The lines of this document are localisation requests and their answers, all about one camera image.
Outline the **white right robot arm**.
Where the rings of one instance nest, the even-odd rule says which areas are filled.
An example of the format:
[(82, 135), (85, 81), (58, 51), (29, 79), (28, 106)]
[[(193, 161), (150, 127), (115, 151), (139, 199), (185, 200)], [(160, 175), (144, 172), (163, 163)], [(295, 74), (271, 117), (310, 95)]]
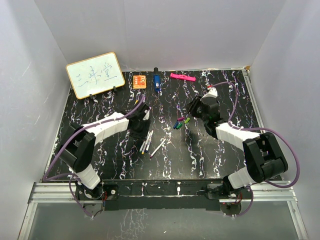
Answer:
[(271, 132), (257, 133), (231, 127), (220, 116), (219, 104), (214, 97), (195, 97), (187, 105), (188, 114), (201, 119), (208, 135), (227, 142), (244, 153), (246, 166), (223, 178), (223, 183), (212, 192), (230, 199), (241, 189), (265, 182), (288, 170), (283, 151)]

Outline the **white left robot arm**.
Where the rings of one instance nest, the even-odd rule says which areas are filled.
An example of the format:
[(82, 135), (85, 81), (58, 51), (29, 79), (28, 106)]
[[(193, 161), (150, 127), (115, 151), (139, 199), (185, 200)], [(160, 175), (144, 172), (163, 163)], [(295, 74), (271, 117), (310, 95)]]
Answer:
[(114, 112), (91, 124), (72, 123), (61, 141), (58, 158), (62, 160), (86, 187), (86, 194), (93, 200), (103, 195), (101, 179), (91, 161), (95, 146), (105, 139), (129, 132), (129, 136), (145, 140), (150, 127), (150, 107), (145, 103), (136, 105), (127, 114)]

